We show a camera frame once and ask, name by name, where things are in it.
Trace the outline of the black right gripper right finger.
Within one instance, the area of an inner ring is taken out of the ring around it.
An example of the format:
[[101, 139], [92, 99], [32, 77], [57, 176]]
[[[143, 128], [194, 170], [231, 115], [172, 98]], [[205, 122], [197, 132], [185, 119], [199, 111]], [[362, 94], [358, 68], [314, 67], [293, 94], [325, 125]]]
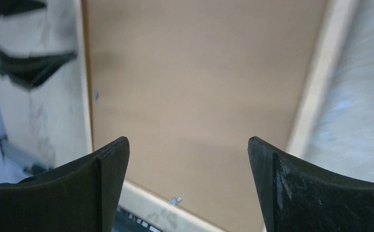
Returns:
[[374, 183], [318, 167], [254, 136], [248, 156], [268, 232], [374, 232]]

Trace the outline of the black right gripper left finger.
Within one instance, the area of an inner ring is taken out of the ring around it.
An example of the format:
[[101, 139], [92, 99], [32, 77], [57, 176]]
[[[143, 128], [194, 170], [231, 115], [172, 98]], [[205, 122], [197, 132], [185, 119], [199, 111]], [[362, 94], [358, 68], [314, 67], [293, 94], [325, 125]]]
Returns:
[[110, 232], [129, 162], [129, 140], [11, 184], [0, 184], [0, 232]]

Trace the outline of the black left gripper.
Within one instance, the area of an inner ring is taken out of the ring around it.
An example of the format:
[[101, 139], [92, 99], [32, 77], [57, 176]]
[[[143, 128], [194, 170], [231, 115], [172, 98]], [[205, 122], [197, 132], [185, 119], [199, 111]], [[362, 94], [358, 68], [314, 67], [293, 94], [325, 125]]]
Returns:
[[[0, 16], [20, 15], [46, 8], [40, 0], [0, 0]], [[26, 90], [42, 86], [62, 66], [77, 57], [75, 51], [46, 56], [17, 57], [0, 49], [0, 74]]]

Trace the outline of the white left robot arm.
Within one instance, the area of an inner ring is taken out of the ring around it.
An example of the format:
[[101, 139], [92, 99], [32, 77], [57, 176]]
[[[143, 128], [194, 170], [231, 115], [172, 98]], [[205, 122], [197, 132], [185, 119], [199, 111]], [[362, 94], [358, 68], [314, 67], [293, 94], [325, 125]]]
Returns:
[[31, 91], [77, 58], [72, 0], [0, 0], [0, 78]]

